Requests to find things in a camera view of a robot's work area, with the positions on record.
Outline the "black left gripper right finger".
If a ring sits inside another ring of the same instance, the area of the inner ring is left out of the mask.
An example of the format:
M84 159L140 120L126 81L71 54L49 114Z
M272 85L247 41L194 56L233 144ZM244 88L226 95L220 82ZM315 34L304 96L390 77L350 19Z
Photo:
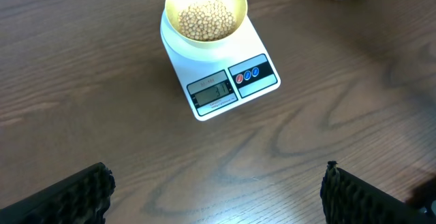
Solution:
M431 224L433 202L413 208L329 161L320 197L327 224Z

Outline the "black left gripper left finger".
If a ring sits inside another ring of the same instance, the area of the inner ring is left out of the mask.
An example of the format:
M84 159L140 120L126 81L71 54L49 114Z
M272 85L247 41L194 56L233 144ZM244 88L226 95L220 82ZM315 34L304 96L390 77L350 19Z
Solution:
M115 190L112 171L99 162L1 209L2 224L104 224Z

